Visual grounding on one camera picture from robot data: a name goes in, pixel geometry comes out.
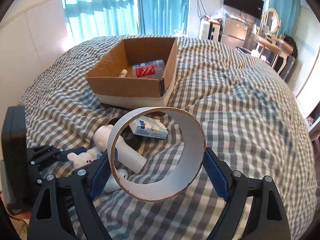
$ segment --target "bed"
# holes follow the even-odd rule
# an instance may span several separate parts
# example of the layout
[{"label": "bed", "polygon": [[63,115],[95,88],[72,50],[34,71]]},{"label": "bed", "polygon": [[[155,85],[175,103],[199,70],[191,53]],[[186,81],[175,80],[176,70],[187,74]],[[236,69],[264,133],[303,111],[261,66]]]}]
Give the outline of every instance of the bed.
[{"label": "bed", "polygon": [[[97,37],[79,44],[44,71],[23,94],[27,144],[52,143],[71,149],[92,146],[92,136],[113,117],[126,113],[104,107],[85,74],[119,40]],[[202,126],[211,147],[233,170],[247,177],[273,177],[287,213],[292,239],[312,221],[316,206],[313,150],[294,95],[267,64],[209,40],[178,38],[177,74],[168,106],[188,111]],[[183,139],[167,115],[165,140],[144,138],[139,152],[148,159],[136,183],[162,179],[177,165]],[[72,163],[55,163],[46,172],[66,176]],[[94,201],[113,239],[206,239],[224,201],[202,169],[186,191],[163,202],[138,201],[122,190]],[[239,239],[250,211],[245,209],[234,239]],[[85,239],[76,212],[70,210],[77,236]]]}]

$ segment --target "wall-mounted tv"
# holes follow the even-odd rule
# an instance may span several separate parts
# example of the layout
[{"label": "wall-mounted tv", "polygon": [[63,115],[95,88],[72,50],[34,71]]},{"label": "wall-mounted tv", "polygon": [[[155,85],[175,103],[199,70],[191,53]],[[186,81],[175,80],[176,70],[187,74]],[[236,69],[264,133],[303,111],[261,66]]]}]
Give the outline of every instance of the wall-mounted tv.
[{"label": "wall-mounted tv", "polygon": [[261,19],[264,2],[263,0],[224,0],[223,4]]}]

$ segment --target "blue gripper pad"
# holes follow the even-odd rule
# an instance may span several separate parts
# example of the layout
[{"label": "blue gripper pad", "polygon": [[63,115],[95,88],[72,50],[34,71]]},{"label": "blue gripper pad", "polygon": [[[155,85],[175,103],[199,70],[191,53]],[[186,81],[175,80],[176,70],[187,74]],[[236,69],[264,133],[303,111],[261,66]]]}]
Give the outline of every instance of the blue gripper pad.
[{"label": "blue gripper pad", "polygon": [[230,193],[228,191],[227,179],[207,150],[204,152],[203,167],[207,172],[217,195],[223,198],[224,201],[228,201],[230,199]]},{"label": "blue gripper pad", "polygon": [[[115,148],[115,160],[118,159],[118,151]],[[109,164],[109,158],[106,156],[99,166],[97,172],[91,180],[91,188],[89,195],[92,200],[95,200],[98,196],[100,196],[103,192],[103,189],[111,176],[111,168]]]}]

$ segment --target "plastic bottle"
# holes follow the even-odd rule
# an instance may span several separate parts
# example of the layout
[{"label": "plastic bottle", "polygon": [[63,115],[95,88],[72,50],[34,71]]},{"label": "plastic bottle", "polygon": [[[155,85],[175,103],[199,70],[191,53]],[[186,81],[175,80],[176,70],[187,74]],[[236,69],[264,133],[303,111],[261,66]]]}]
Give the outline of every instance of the plastic bottle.
[{"label": "plastic bottle", "polygon": [[158,59],[132,66],[133,77],[136,78],[162,78],[164,61]]}]

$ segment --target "white cylinder toy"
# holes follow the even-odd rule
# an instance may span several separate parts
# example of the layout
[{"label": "white cylinder toy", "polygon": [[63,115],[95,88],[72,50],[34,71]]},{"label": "white cylinder toy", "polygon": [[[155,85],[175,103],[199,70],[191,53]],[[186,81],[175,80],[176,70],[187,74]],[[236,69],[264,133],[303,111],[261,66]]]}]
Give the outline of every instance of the white cylinder toy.
[{"label": "white cylinder toy", "polygon": [[[93,135],[94,144],[102,153],[107,149],[108,138],[112,129],[113,125],[111,124],[102,126]],[[147,159],[127,145],[121,136],[116,142],[116,148],[118,150],[118,161],[135,173],[140,172],[147,162]]]}]

